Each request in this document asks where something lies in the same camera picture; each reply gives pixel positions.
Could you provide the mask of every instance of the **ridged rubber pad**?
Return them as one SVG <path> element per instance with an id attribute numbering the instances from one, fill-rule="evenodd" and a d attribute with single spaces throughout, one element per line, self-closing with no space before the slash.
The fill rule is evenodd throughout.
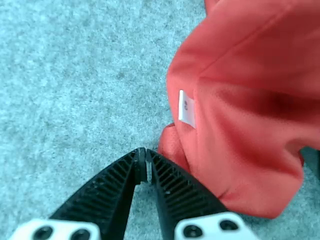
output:
<path id="1" fill-rule="evenodd" d="M 162 155 L 147 150 L 152 165 L 152 183 L 157 192 L 157 210 L 164 240 L 173 240 L 177 223 L 228 209 L 197 179 Z"/>
<path id="2" fill-rule="evenodd" d="M 146 152 L 138 148 L 102 170 L 50 218 L 95 223 L 101 240 L 122 240 L 135 186 L 147 180 Z"/>

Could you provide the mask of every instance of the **clothing label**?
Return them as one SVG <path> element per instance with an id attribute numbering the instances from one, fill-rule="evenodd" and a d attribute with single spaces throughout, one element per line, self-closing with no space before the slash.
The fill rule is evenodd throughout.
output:
<path id="1" fill-rule="evenodd" d="M 187 94 L 180 90 L 179 92 L 179 113 L 178 119 L 181 122 L 189 124 L 190 126 L 196 128 L 195 120 L 195 100 L 188 97 Z"/>

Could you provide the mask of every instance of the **red cloth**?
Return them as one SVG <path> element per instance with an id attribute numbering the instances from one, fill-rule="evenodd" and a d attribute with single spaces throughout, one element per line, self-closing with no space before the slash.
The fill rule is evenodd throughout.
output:
<path id="1" fill-rule="evenodd" d="M 232 211 L 275 218 L 303 181 L 303 146 L 320 149 L 320 1 L 206 1 L 207 17 L 167 74 L 174 124 L 159 153 Z M 195 128 L 178 120 L 179 90 Z"/>

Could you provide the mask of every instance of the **red shirt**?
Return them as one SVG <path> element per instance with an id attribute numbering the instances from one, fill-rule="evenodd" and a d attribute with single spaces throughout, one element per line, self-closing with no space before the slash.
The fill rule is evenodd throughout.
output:
<path id="1" fill-rule="evenodd" d="M 320 149 L 320 1 L 207 0 L 167 74 L 174 123 L 158 151 L 232 211 L 274 218 Z M 178 120 L 179 91 L 195 128 Z"/>

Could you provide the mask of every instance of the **gray carpet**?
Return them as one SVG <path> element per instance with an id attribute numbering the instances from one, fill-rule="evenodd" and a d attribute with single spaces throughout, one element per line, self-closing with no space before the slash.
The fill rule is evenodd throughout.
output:
<path id="1" fill-rule="evenodd" d="M 167 68 L 204 17 L 203 0 L 0 2 L 1 240 L 125 153 L 157 147 L 172 121 Z M 262 240 L 320 238 L 320 184 L 305 175 L 278 219 L 245 217 Z M 125 239 L 161 239 L 148 184 Z"/>

